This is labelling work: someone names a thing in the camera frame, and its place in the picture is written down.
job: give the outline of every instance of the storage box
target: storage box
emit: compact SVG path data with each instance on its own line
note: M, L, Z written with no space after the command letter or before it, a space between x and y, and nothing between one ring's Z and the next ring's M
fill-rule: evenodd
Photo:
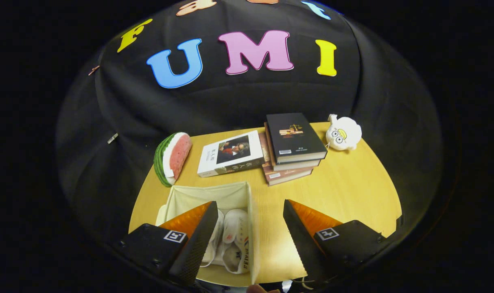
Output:
M213 187L188 187L172 186L165 205L158 211L156 225L161 225L174 217L200 206L209 201L216 201L218 208L224 214L235 208L247 210L249 215L249 272L245 274L229 273L225 267L210 265L201 267L197 279L212 282L224 286L246 287L254 284L253 275L257 262L255 258L256 245L253 245L253 208L251 204L251 187L248 182L236 182L232 184Z

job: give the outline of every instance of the pink letter m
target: pink letter m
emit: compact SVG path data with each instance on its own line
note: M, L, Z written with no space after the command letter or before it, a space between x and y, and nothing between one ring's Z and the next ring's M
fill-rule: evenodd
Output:
M267 69L269 70L291 70L294 64L290 62L289 52L286 47L286 39L290 34L286 31L270 30L265 32L260 44L256 45L249 37L242 32L229 32L219 36L227 47L229 54L229 68L225 70L227 74L242 74L249 70L242 62L243 55L256 70L260 70L269 54Z

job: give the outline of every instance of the person's hand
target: person's hand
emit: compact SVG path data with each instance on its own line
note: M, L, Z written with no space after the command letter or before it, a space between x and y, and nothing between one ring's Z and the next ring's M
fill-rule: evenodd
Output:
M260 286L258 284L254 284L254 285L247 287L246 293L281 293L281 292L279 289L271 290L271 291L267 292L267 291L265 291L264 288L262 288L262 286Z

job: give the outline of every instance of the letter i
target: letter i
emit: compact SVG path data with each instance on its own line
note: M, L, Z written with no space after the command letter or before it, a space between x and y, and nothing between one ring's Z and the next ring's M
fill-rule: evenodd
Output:
M321 57L317 73L327 76L336 76L336 74L338 74L334 68L334 51L336 50L336 45L323 39L317 39L316 44L319 46Z

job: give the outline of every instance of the watermelon slice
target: watermelon slice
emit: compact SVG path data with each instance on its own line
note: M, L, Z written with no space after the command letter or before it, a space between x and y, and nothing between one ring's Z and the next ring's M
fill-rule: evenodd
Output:
M164 186L175 184L192 145L191 138L185 132L173 133L158 145L153 166Z

